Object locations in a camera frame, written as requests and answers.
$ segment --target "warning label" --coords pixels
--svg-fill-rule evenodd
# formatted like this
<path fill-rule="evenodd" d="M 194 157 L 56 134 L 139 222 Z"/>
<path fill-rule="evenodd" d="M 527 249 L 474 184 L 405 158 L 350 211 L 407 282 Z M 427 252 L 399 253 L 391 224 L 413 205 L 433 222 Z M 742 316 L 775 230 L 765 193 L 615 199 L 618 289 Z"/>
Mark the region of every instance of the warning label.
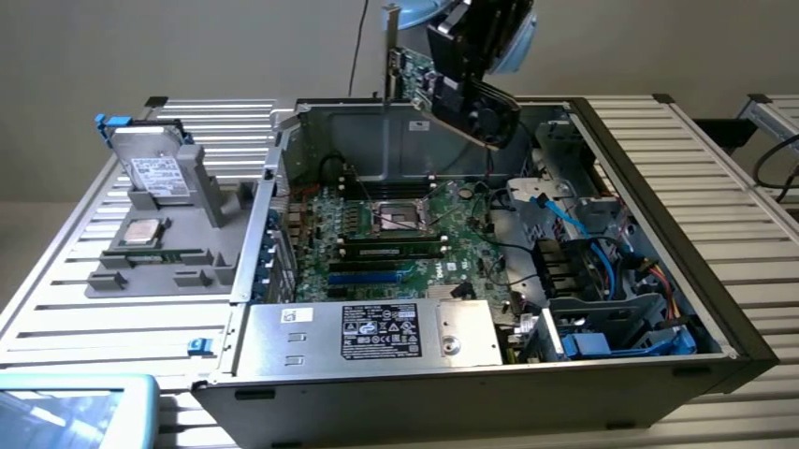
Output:
<path fill-rule="evenodd" d="M 343 306 L 342 357 L 422 357 L 417 304 Z"/>
<path fill-rule="evenodd" d="M 138 158 L 130 162 L 152 196 L 188 196 L 184 175 L 174 157 Z"/>

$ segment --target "white wall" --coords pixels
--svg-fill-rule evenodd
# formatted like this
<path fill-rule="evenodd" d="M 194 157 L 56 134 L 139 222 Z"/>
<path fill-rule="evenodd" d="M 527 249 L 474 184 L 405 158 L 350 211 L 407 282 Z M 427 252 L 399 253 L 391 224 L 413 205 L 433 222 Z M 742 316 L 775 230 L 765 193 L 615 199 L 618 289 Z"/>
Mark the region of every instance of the white wall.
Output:
<path fill-rule="evenodd" d="M 795 0 L 538 0 L 517 94 L 673 94 L 698 115 L 799 92 Z M 357 93 L 381 87 L 381 0 Z M 76 199 L 104 163 L 94 115 L 174 97 L 346 94 L 362 0 L 7 0 L 0 199 Z"/>

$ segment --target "blue ram slot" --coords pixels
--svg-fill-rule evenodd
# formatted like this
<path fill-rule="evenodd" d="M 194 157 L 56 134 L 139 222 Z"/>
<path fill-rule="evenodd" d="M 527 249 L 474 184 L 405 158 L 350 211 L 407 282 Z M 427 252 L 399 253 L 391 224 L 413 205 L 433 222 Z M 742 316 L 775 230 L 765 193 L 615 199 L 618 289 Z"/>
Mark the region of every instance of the blue ram slot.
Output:
<path fill-rule="evenodd" d="M 363 274 L 331 274 L 327 276 L 329 285 L 343 285 L 349 283 L 398 283 L 402 274 L 398 272 L 363 273 Z"/>

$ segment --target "green motherboard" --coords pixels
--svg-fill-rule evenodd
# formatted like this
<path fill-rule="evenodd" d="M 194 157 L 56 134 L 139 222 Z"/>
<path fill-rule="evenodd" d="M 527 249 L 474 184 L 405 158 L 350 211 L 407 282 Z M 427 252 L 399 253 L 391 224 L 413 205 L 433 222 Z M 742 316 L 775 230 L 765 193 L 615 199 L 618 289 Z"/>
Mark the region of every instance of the green motherboard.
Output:
<path fill-rule="evenodd" d="M 501 258 L 498 248 L 486 242 L 469 225 L 471 217 L 486 214 L 486 195 L 475 193 L 475 184 L 449 181 L 425 199 L 414 200 L 346 200 L 335 189 L 323 188 L 291 206 L 290 225 L 297 247 L 299 280 L 297 301 L 342 301 L 363 299 L 411 299 L 451 297 L 450 292 L 465 282 L 474 286 L 477 298 L 487 299 L 493 311 L 501 311 L 510 290 L 505 270 L 498 269 L 489 281 L 489 269 Z M 411 229 L 422 223 L 419 229 Z M 426 239 L 414 242 L 414 237 Z M 353 246 L 359 242 L 405 241 L 395 253 L 377 250 L 370 260 L 361 261 L 361 281 L 347 283 L 346 270 L 335 284 L 331 267 L 343 266 L 341 244 L 346 239 Z M 435 255 L 405 257 L 401 249 L 433 247 Z M 367 283 L 374 266 L 381 271 L 382 252 L 391 254 L 397 278 L 389 282 Z"/>

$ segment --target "blue device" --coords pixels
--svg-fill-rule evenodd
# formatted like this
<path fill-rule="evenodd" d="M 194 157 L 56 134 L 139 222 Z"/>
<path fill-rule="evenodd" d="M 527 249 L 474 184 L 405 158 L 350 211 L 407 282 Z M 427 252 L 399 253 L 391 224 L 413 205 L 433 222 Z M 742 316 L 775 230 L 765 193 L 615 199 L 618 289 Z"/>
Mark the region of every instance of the blue device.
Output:
<path fill-rule="evenodd" d="M 4 449 L 151 448 L 159 385 L 146 374 L 0 373 Z"/>

